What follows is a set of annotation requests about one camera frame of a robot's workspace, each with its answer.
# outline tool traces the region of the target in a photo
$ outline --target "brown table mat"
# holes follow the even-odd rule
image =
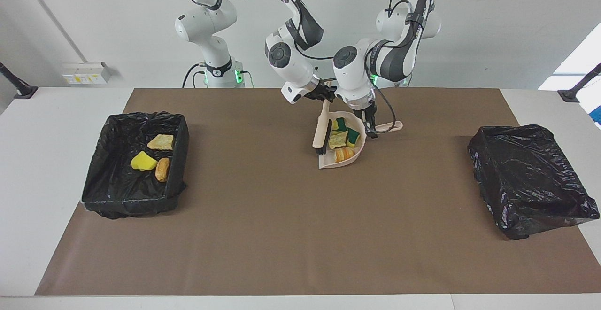
[[[107,220],[79,205],[36,295],[601,292],[577,227],[509,241],[479,196],[470,137],[517,125],[499,90],[385,94],[404,130],[369,140],[351,166],[318,170],[320,102],[136,89],[126,112],[186,116],[180,206]],[[378,102],[378,123],[389,122]]]

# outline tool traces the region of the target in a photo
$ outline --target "table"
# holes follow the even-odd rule
[[[601,196],[601,133],[578,105],[554,92],[503,90],[520,124],[555,133],[593,197]],[[0,116],[0,308],[372,308],[549,309],[590,308],[601,294],[586,295],[354,295],[304,297],[31,297],[81,197],[99,126],[121,113],[131,89],[40,89]],[[60,149],[69,149],[65,156]],[[580,226],[597,260],[601,222]]]

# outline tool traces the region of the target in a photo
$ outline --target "beige dustpan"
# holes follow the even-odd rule
[[[359,118],[357,118],[353,113],[348,113],[348,111],[330,112],[330,113],[328,113],[328,117],[330,120],[336,120],[339,117],[344,118],[346,125],[349,128],[352,128],[352,129],[356,130],[357,132],[360,132],[361,137],[359,137],[359,141],[357,142],[355,148],[353,149],[354,156],[352,158],[349,158],[348,160],[344,160],[342,162],[336,163],[336,155],[334,154],[334,151],[332,149],[328,148],[328,151],[326,151],[326,154],[319,155],[319,169],[332,169],[332,168],[340,168],[340,167],[348,166],[349,164],[351,164],[355,160],[357,160],[357,158],[359,158],[359,154],[361,154],[361,151],[363,150],[363,147],[365,146],[367,134],[365,134],[365,126],[363,126],[363,121],[361,121]],[[385,132],[386,130],[388,130],[388,128],[390,128],[391,125],[392,125],[392,123],[382,124],[382,125],[376,127],[376,131]],[[395,122],[394,128],[392,128],[392,130],[390,130],[390,132],[396,132],[401,129],[403,129],[403,123],[400,121],[397,121],[397,122]]]

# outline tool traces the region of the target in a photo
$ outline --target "black plastic bag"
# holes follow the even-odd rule
[[[146,145],[156,135],[174,135],[173,151],[153,151]],[[115,219],[171,211],[185,189],[188,130],[183,115],[131,113],[111,115],[102,128],[85,182],[82,203],[88,211]],[[139,152],[171,160],[167,182],[154,170],[139,171],[130,162]]]
[[[546,128],[482,127],[468,150],[480,194],[510,239],[599,218],[597,203]]]

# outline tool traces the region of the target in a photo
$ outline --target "sponge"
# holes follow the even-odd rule
[[[344,118],[339,117],[335,121],[332,122],[332,135],[340,134],[341,132],[346,132],[346,123],[344,123]]]
[[[138,171],[152,171],[157,165],[157,161],[151,158],[145,152],[138,153],[133,159],[131,159],[131,168]]]
[[[340,147],[346,147],[346,135],[348,132],[340,132],[336,135],[331,135],[328,141],[330,149],[336,149]]]
[[[359,137],[361,137],[361,134],[359,134],[359,132],[349,128],[348,129],[348,139],[346,141],[346,147],[354,149],[355,146],[357,145],[357,141],[359,141]]]

